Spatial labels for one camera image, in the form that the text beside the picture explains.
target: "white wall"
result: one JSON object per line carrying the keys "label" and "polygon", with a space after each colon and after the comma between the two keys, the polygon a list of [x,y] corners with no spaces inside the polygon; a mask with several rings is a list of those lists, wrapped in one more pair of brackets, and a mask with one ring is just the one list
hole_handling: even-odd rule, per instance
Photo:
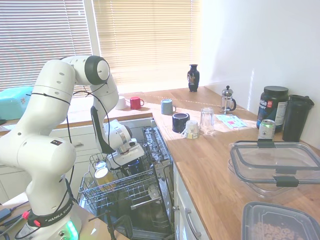
{"label": "white wall", "polygon": [[320,149],[320,1],[204,0],[202,79],[257,114],[265,86],[310,96],[301,139]]}

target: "vase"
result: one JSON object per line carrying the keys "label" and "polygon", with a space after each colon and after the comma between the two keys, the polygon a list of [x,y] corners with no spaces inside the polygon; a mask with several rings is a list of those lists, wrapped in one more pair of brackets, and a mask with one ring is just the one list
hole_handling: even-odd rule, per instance
{"label": "vase", "polygon": [[190,92],[197,92],[199,81],[200,81],[200,72],[197,70],[197,64],[190,65],[190,71],[188,71],[188,82]]}

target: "red mug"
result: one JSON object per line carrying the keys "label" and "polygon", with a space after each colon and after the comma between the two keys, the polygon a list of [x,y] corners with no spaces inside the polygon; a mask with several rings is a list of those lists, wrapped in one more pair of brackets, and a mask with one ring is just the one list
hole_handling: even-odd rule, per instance
{"label": "red mug", "polygon": [[144,104],[145,104],[145,101],[140,99],[140,97],[138,97],[138,96],[133,96],[133,97],[130,98],[130,108],[131,109],[138,110]]}

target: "white robotic arm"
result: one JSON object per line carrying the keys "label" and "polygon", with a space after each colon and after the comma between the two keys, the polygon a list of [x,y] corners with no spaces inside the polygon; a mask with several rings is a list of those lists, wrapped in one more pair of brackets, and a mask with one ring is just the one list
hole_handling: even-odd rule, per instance
{"label": "white robotic arm", "polygon": [[[117,121],[111,122],[110,134],[105,134],[104,118],[119,96],[102,57],[72,56],[48,61],[37,78],[24,115],[12,131],[0,138],[0,162],[25,170],[32,177],[26,189],[31,212],[29,216],[25,214],[28,223],[17,239],[30,234],[25,239],[60,240],[62,231],[63,239],[78,239],[82,223],[69,195],[64,197],[65,173],[74,165],[76,151],[70,142],[49,137],[52,129],[66,119],[75,85],[89,85],[99,99],[94,98],[91,115],[97,145],[103,153],[128,149],[128,154],[134,148],[142,149],[139,144],[129,144],[134,142],[130,131]],[[127,156],[126,163],[132,154]]]}

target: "open dishwasher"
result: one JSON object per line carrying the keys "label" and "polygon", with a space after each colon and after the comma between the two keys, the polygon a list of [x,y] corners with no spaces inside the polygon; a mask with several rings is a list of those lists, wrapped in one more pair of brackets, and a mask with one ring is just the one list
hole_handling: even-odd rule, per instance
{"label": "open dishwasher", "polygon": [[[113,181],[98,185],[94,179],[97,164],[110,163],[106,154],[90,157],[88,172],[83,176],[79,189],[79,205],[107,223],[105,213],[112,221],[129,216],[133,239],[162,240],[173,234],[174,202],[173,163],[170,153],[152,118],[122,121],[131,129],[132,137],[141,144],[144,155],[131,166],[111,170]],[[124,227],[116,228],[125,234]]]}

